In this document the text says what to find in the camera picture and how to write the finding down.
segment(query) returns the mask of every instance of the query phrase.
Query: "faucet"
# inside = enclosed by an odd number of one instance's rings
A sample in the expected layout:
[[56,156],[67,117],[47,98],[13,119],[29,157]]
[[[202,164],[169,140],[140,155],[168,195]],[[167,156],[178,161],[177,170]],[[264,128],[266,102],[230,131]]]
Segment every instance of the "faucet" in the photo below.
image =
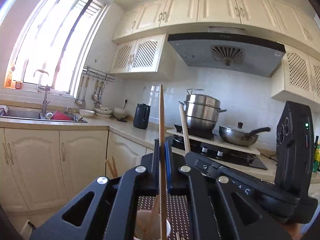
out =
[[[44,74],[47,74],[48,77],[49,77],[49,73],[47,71],[44,71],[42,69],[37,69],[34,74],[33,74],[33,77],[35,77],[36,75],[36,72],[39,71],[41,73],[44,73]],[[43,114],[46,114],[47,113],[47,104],[50,103],[51,100],[47,101],[47,95],[48,95],[48,91],[50,91],[50,87],[48,86],[48,84],[43,88],[42,86],[38,86],[37,85],[37,91],[40,92],[40,91],[44,91],[44,100],[42,102],[42,113]]]

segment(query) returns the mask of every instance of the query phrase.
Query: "range hood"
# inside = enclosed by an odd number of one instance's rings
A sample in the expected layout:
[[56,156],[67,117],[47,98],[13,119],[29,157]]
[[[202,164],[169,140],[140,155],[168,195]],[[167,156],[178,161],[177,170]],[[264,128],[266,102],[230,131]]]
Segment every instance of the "range hood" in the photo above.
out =
[[188,66],[224,68],[270,77],[284,45],[236,33],[170,34],[168,42]]

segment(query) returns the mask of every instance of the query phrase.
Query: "window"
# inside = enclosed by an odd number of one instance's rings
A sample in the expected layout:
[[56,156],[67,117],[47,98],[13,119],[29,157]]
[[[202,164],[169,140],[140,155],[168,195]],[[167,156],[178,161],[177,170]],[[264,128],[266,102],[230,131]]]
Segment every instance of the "window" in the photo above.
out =
[[16,51],[12,79],[27,87],[48,84],[53,93],[73,96],[81,57],[105,7],[97,0],[46,0]]

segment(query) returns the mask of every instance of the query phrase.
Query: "utensil rack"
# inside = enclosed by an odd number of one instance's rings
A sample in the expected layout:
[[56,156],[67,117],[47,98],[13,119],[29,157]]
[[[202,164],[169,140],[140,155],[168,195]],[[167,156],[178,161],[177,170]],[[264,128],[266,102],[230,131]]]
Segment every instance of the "utensil rack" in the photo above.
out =
[[114,76],[113,75],[110,75],[108,73],[105,73],[103,71],[100,71],[98,69],[95,69],[95,68],[91,68],[87,65],[84,65],[83,69],[82,69],[82,73],[84,75],[88,75],[88,76],[91,76],[91,77],[95,77],[95,78],[98,78],[98,79],[101,79],[101,80],[106,80],[106,81],[110,81],[110,82],[114,82]]

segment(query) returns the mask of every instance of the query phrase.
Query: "green bottle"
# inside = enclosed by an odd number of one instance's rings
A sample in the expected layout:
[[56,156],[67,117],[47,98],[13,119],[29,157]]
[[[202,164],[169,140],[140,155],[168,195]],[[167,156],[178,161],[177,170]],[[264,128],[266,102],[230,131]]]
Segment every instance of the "green bottle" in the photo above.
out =
[[320,145],[318,144],[315,155],[314,155],[313,169],[312,169],[313,172],[316,172],[318,170],[319,162],[320,162]]

